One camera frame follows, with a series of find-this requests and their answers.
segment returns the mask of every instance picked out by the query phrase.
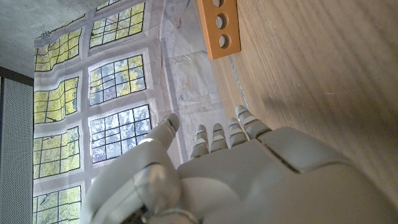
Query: fingertip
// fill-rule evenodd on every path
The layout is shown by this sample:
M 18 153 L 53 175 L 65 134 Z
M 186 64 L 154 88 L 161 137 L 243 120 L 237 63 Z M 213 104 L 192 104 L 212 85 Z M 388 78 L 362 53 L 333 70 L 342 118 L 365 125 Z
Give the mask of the fingertip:
M 207 132 L 206 127 L 203 124 L 199 124 L 196 134 L 199 134 L 199 133 L 202 133 L 202 132 Z
M 220 125 L 219 123 L 216 123 L 214 125 L 213 132 L 218 131 L 218 130 L 223 130 L 223 126 Z
M 175 113 L 170 113 L 164 117 L 164 119 L 167 119 L 170 121 L 170 124 L 173 126 L 174 131 L 177 132 L 178 128 L 180 127 L 180 120 L 178 116 Z
M 236 114 L 237 117 L 239 117 L 239 114 L 241 114 L 241 113 L 243 113 L 243 112 L 245 112 L 245 111 L 247 111 L 247 110 L 248 110 L 248 109 L 245 108 L 244 106 L 238 105 L 238 106 L 235 108 L 235 114 Z
M 238 120 L 236 118 L 229 119 L 228 126 L 231 126 L 233 124 L 238 124 Z

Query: wooden surface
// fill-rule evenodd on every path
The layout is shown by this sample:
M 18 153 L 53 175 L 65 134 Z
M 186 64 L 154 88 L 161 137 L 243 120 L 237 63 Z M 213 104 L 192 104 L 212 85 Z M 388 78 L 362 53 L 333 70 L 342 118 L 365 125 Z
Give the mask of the wooden surface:
M 212 61 L 227 116 L 242 104 L 348 156 L 398 205 L 398 5 L 238 1 L 240 53 Z

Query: ceiling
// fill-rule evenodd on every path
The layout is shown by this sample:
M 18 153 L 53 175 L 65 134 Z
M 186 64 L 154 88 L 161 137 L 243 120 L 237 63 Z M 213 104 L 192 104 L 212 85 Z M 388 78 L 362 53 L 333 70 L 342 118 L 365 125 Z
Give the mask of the ceiling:
M 0 67 L 33 78 L 34 39 L 106 0 L 0 0 Z

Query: fabric backdrop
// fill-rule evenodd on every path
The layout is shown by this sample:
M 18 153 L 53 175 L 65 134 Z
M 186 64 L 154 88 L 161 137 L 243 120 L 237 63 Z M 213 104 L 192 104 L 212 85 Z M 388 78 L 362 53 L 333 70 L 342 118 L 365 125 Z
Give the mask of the fabric backdrop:
M 176 167 L 198 124 L 228 132 L 190 1 L 108 1 L 36 39 L 34 53 L 34 223 L 78 223 L 95 177 L 168 113 L 181 122 Z

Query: hole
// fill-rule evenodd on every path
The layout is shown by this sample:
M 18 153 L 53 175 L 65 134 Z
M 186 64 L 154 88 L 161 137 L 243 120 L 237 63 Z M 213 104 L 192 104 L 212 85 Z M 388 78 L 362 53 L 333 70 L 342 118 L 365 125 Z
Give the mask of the hole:
M 229 39 L 227 35 L 221 35 L 220 39 L 218 39 L 218 44 L 222 49 L 225 49 L 229 45 Z
M 216 25 L 219 29 L 224 29 L 226 26 L 226 18 L 224 16 L 224 14 L 219 14 L 216 17 Z
M 221 7 L 223 5 L 223 3 L 224 3 L 224 0 L 213 0 L 213 4 L 216 7 Z

